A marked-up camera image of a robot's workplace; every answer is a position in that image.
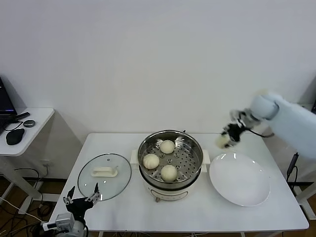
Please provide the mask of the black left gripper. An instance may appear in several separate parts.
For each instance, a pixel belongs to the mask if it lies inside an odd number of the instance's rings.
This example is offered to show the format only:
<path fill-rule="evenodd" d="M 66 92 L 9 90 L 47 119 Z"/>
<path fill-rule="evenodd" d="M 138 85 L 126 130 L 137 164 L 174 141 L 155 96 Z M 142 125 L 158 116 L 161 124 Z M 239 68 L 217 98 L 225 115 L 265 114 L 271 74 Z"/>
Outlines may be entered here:
<path fill-rule="evenodd" d="M 98 183 L 96 183 L 94 188 L 94 193 L 86 198 L 81 197 L 72 200 L 74 195 L 75 186 L 73 186 L 67 193 L 65 197 L 63 197 L 64 204 L 66 205 L 66 209 L 73 214 L 74 217 L 84 217 L 87 210 L 91 209 L 94 204 L 101 200 L 101 194 L 99 191 Z"/>

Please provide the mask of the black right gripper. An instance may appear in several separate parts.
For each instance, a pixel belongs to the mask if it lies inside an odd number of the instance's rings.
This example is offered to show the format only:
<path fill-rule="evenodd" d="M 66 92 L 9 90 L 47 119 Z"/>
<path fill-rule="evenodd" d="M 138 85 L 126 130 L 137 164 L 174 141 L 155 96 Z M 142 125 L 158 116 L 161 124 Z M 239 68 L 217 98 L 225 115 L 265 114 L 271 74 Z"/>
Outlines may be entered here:
<path fill-rule="evenodd" d="M 230 137 L 230 140 L 228 142 L 229 147 L 235 147 L 240 143 L 240 136 L 247 130 L 244 126 L 239 126 L 235 123 L 230 123 L 226 125 L 222 132 L 222 137 Z"/>

